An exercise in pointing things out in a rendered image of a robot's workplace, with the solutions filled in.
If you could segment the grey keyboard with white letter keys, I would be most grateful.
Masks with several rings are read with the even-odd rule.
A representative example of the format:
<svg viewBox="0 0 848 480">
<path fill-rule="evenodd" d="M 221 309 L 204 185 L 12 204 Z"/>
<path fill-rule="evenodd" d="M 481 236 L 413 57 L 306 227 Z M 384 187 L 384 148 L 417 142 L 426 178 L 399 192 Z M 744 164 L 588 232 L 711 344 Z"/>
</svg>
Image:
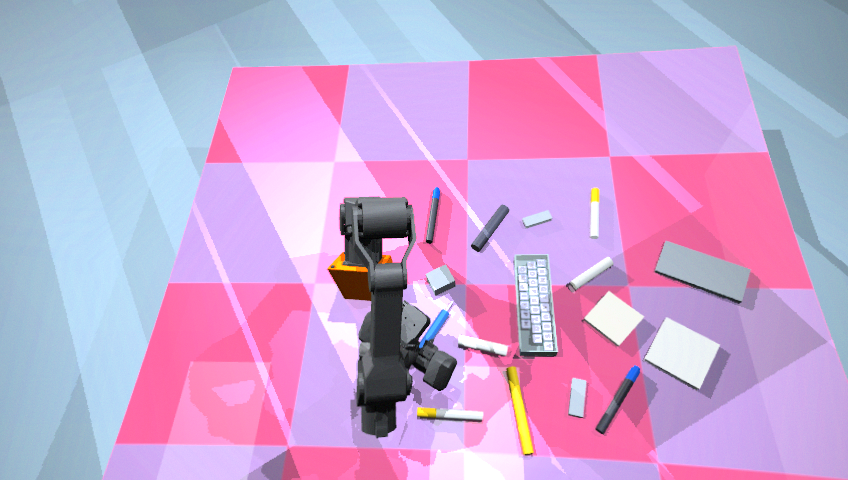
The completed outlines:
<svg viewBox="0 0 848 480">
<path fill-rule="evenodd" d="M 520 356 L 558 353 L 549 254 L 514 254 Z"/>
</svg>

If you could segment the grey cylinder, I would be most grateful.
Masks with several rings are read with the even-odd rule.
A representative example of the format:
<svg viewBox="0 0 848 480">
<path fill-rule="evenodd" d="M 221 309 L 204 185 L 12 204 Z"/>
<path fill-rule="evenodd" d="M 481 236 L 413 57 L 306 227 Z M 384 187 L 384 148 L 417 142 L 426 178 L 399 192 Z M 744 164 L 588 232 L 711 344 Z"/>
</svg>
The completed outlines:
<svg viewBox="0 0 848 480">
<path fill-rule="evenodd" d="M 475 251 L 477 251 L 477 252 L 481 251 L 483 246 L 486 244 L 486 242 L 492 236 L 494 231 L 497 229 L 497 227 L 500 225 L 500 223 L 503 221 L 503 219 L 505 218 L 505 216 L 508 214 L 509 211 L 510 210 L 506 205 L 501 204 L 499 206 L 499 208 L 496 210 L 496 212 L 493 214 L 493 216 L 490 218 L 490 220 L 484 226 L 482 231 L 479 233 L 479 235 L 476 237 L 476 239 L 471 244 L 471 247 Z"/>
</svg>

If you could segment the grey marker with blue cap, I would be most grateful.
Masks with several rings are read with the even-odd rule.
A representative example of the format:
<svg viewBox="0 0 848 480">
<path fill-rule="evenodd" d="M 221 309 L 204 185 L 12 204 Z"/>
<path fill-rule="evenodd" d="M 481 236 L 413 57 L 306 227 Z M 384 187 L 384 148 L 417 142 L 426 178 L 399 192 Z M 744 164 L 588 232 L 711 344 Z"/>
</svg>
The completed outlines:
<svg viewBox="0 0 848 480">
<path fill-rule="evenodd" d="M 430 209 L 430 215 L 429 215 L 429 222 L 428 222 L 426 241 L 425 241 L 426 243 L 433 243 L 433 236 L 434 236 L 434 230 L 435 230 L 439 196 L 440 196 L 440 189 L 438 187 L 436 187 L 433 190 L 431 209 Z"/>
<path fill-rule="evenodd" d="M 635 365 L 631 368 L 625 380 L 622 381 L 622 386 L 619 387 L 612 401 L 610 402 L 601 419 L 599 420 L 595 428 L 598 433 L 601 433 L 603 435 L 605 434 L 606 430 L 614 419 L 615 414 L 617 413 L 618 409 L 620 408 L 621 404 L 623 403 L 624 399 L 626 398 L 639 374 L 640 367 Z"/>
</svg>

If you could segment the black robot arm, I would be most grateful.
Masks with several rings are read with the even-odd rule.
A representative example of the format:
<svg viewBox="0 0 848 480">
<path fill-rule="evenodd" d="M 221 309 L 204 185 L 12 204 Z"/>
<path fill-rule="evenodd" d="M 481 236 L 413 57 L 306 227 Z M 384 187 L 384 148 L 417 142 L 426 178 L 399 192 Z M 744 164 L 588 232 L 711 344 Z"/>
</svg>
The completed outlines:
<svg viewBox="0 0 848 480">
<path fill-rule="evenodd" d="M 339 223 L 345 237 L 342 265 L 366 267 L 371 292 L 370 342 L 360 343 L 357 363 L 361 430 L 388 437 L 397 428 L 396 402 L 405 401 L 413 385 L 400 345 L 413 350 L 431 323 L 429 316 L 403 301 L 406 260 L 416 242 L 414 211 L 405 197 L 345 197 Z M 401 263 L 379 263 L 382 239 L 407 237 Z"/>
</svg>

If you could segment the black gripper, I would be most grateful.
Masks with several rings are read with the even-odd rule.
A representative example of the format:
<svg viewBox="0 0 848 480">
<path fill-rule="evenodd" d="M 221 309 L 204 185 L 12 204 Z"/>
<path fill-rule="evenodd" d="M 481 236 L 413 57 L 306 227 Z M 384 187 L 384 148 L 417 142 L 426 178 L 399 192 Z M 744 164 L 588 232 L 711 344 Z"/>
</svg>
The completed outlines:
<svg viewBox="0 0 848 480">
<path fill-rule="evenodd" d="M 363 342 L 370 342 L 371 335 L 371 311 L 368 312 L 363 320 L 358 336 Z M 400 351 L 403 355 L 405 368 L 410 370 L 411 366 L 422 372 L 424 375 L 423 382 L 430 385 L 437 391 L 444 390 L 457 366 L 457 360 L 449 353 L 438 350 L 438 346 L 433 344 L 434 339 L 425 340 L 422 347 L 416 345 L 413 350 L 407 350 L 400 345 Z"/>
</svg>

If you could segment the blue stylus with white tip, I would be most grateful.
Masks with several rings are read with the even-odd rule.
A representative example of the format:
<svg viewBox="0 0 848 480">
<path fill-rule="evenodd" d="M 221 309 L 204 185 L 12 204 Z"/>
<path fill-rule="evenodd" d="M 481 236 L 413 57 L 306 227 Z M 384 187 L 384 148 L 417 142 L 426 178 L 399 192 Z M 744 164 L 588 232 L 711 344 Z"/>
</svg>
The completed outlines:
<svg viewBox="0 0 848 480">
<path fill-rule="evenodd" d="M 444 321 L 448 317 L 449 313 L 447 311 L 448 311 L 448 309 L 450 308 L 450 306 L 452 305 L 453 302 L 454 301 L 451 301 L 451 303 L 449 304 L 449 306 L 447 307 L 446 310 L 444 310 L 444 309 L 441 310 L 441 312 L 439 313 L 439 315 L 437 316 L 437 318 L 435 319 L 433 324 L 430 326 L 430 328 L 428 329 L 428 331 L 426 332 L 426 334 L 424 335 L 424 337 L 420 341 L 419 347 L 423 346 L 426 339 L 430 340 L 430 339 L 434 338 L 434 336 L 436 335 L 436 333 L 438 332 L 438 330 L 440 329 L 440 327 L 442 326 L 442 324 L 444 323 Z"/>
</svg>

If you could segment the white sheet of paper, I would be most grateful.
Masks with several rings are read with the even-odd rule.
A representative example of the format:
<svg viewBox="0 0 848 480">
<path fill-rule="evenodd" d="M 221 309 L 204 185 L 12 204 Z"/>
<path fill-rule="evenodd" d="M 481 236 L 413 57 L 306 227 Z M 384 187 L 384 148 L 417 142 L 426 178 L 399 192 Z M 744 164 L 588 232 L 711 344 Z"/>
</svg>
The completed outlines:
<svg viewBox="0 0 848 480">
<path fill-rule="evenodd" d="M 719 347 L 666 317 L 644 360 L 699 390 Z"/>
</svg>

